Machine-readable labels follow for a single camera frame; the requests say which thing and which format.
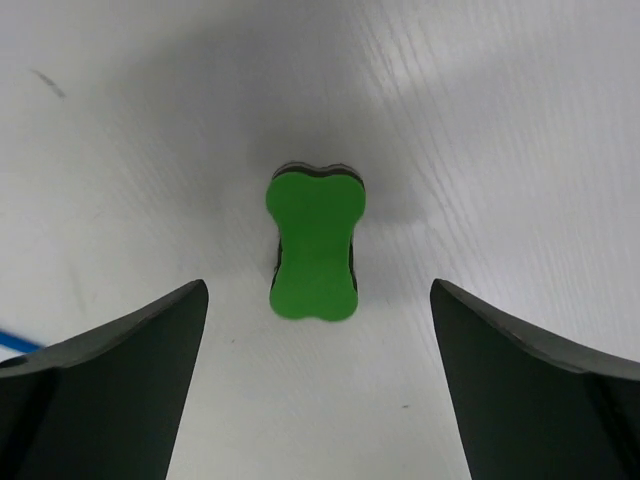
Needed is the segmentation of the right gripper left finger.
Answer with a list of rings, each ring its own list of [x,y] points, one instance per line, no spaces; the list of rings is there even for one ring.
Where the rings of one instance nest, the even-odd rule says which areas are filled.
[[[164,479],[204,331],[195,280],[1,364],[4,479]]]

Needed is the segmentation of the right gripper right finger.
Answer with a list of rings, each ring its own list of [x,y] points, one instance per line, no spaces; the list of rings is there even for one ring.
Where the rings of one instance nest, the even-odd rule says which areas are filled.
[[[636,479],[639,365],[509,315],[458,286],[430,291],[474,479]]]

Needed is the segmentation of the blue framed whiteboard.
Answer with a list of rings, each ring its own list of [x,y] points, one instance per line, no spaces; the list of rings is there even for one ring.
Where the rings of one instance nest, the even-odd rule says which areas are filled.
[[[16,355],[30,354],[44,348],[42,343],[7,331],[6,329],[0,330],[0,344],[2,353],[11,352]]]

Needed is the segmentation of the green bone-shaped eraser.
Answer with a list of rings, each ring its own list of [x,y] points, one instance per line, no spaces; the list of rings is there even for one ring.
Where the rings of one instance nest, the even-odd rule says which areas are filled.
[[[265,195],[278,230],[269,303],[277,315],[328,322],[358,307],[353,237],[366,208],[361,176],[344,164],[283,165]]]

